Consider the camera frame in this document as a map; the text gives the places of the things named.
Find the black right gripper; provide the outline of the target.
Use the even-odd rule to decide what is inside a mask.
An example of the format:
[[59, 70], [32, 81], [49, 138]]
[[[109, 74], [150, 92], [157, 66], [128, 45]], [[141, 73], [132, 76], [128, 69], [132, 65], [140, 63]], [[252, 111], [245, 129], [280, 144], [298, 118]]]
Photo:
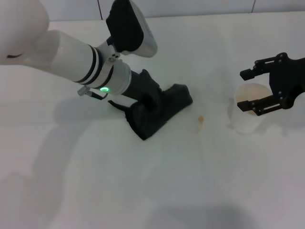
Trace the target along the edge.
[[261, 116], [280, 109], [293, 107], [296, 98], [305, 92], [305, 59], [290, 59], [283, 52], [275, 57], [256, 60], [252, 69], [240, 72], [244, 81], [259, 75], [269, 74], [269, 85], [273, 95], [252, 101], [237, 103], [243, 112], [253, 111]]

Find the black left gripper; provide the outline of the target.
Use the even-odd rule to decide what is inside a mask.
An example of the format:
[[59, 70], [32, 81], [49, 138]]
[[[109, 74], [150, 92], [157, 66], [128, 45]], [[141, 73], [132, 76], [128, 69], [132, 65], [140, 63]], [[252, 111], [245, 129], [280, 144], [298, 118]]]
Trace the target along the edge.
[[145, 69], [140, 73], [134, 71], [131, 73], [130, 84], [123, 95], [141, 101], [148, 111], [152, 111], [155, 108], [155, 102], [159, 102], [162, 93], [159, 84]]

